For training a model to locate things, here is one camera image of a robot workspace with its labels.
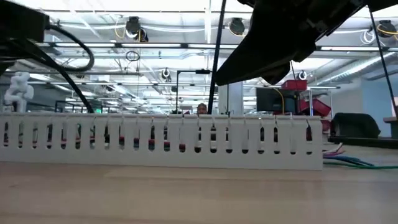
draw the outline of green wire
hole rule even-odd
[[[398,166],[361,166],[354,164],[344,164],[342,162],[323,162],[323,165],[346,166],[358,169],[398,169]]]

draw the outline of white column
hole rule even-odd
[[[227,111],[227,100],[229,111],[233,115],[243,114],[243,82],[232,83],[218,87],[218,110],[221,113]]]

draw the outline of wooden table surface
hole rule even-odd
[[[346,147],[398,164],[398,151]],[[0,163],[0,223],[398,223],[398,170]]]

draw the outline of black monitor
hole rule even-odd
[[[278,89],[284,96],[285,112],[296,113],[296,97],[294,90]],[[257,111],[280,111],[282,112],[282,98],[272,88],[256,88]]]

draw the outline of person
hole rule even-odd
[[[201,103],[197,107],[197,114],[207,114],[207,106],[204,103]]]

